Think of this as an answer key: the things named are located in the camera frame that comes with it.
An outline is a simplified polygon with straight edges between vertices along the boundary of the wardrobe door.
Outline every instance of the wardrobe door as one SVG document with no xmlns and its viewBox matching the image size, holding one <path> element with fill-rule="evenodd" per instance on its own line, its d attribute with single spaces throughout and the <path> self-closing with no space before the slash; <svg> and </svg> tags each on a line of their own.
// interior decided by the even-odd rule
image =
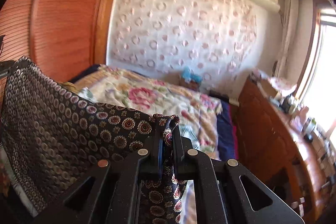
<svg viewBox="0 0 336 224">
<path fill-rule="evenodd" d="M 93 64 L 100 0 L 34 0 L 31 56 L 43 73 L 67 81 Z"/>
<path fill-rule="evenodd" d="M 6 35 L 0 61 L 18 60 L 29 56 L 29 21 L 32 0 L 6 0 L 0 10 L 0 35 Z M 4 94 L 6 78 L 0 79 L 0 105 Z"/>
<path fill-rule="evenodd" d="M 112 3 L 113 0 L 100 0 L 94 47 L 94 62 L 96 64 L 106 63 L 107 36 L 109 32 Z"/>
</svg>

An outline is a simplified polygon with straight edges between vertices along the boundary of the white curtain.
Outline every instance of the white curtain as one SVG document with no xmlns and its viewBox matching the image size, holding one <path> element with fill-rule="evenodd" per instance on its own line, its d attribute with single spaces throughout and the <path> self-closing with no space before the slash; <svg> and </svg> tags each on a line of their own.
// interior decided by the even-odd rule
<svg viewBox="0 0 336 224">
<path fill-rule="evenodd" d="M 299 0 L 285 0 L 285 12 L 283 19 L 282 43 L 275 70 L 275 77 L 286 78 L 286 63 L 288 49 L 293 44 L 296 31 L 296 22 L 299 11 Z"/>
</svg>

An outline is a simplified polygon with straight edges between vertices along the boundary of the wooden cabinet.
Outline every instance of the wooden cabinet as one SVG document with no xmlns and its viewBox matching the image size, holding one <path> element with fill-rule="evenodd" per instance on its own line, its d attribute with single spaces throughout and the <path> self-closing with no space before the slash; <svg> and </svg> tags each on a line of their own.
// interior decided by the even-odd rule
<svg viewBox="0 0 336 224">
<path fill-rule="evenodd" d="M 56 81 L 93 64 L 100 0 L 33 0 L 31 56 Z"/>
<path fill-rule="evenodd" d="M 0 61 L 30 56 L 56 81 L 105 63 L 112 2 L 7 0 L 0 11 L 0 35 L 6 35 Z M 4 83 L 0 81 L 0 97 Z"/>
<path fill-rule="evenodd" d="M 254 90 L 244 87 L 240 109 L 236 115 L 238 134 L 241 135 L 245 148 L 244 158 L 249 164 L 268 146 L 274 135 L 273 123 L 270 115 L 265 111 L 262 100 L 254 94 Z"/>
<path fill-rule="evenodd" d="M 240 162 L 270 189 L 281 185 L 289 205 L 305 200 L 303 219 L 314 223 L 329 198 L 320 191 L 326 178 L 314 148 L 290 128 L 290 118 L 272 106 L 249 79 L 239 102 L 234 123 Z"/>
</svg>

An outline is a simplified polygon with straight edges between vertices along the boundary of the window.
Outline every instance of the window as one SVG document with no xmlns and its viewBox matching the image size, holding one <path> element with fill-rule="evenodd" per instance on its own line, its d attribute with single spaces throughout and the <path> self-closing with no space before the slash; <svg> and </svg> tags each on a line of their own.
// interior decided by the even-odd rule
<svg viewBox="0 0 336 224">
<path fill-rule="evenodd" d="M 336 12 L 318 9 L 316 16 L 318 27 L 311 49 L 314 56 L 302 102 L 336 146 Z"/>
</svg>

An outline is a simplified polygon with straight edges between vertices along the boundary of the pink flower print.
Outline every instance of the pink flower print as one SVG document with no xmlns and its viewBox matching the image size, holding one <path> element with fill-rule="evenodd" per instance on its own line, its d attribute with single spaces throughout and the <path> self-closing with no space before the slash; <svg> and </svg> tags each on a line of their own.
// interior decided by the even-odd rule
<svg viewBox="0 0 336 224">
<path fill-rule="evenodd" d="M 189 115 L 188 115 L 188 112 L 186 110 L 182 110 L 181 111 L 181 115 L 184 117 L 184 118 L 188 118 Z"/>
<path fill-rule="evenodd" d="M 209 108 L 210 110 L 214 110 L 215 105 L 208 95 L 201 94 L 201 101 L 205 107 Z"/>
<path fill-rule="evenodd" d="M 199 144 L 202 145 L 202 146 L 207 146 L 207 145 L 211 145 L 211 141 L 202 139 L 202 140 L 199 141 Z"/>
<path fill-rule="evenodd" d="M 165 86 L 165 85 L 166 85 L 165 82 L 160 81 L 160 80 L 154 80 L 153 84 L 155 84 L 155 85 L 162 85 L 162 86 Z"/>
<path fill-rule="evenodd" d="M 128 98 L 136 105 L 149 109 L 157 98 L 153 90 L 147 88 L 133 88 L 128 93 Z"/>
</svg>

